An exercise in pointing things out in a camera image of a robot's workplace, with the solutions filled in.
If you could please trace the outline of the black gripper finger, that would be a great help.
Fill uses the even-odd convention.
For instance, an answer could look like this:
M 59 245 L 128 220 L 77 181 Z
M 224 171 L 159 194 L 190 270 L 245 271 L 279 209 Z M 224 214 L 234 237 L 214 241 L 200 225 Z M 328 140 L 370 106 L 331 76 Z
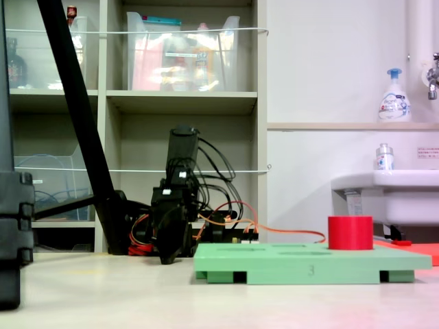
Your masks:
M 191 225 L 184 206 L 161 205 L 156 209 L 156 248 L 162 265 L 178 256 L 191 255 Z

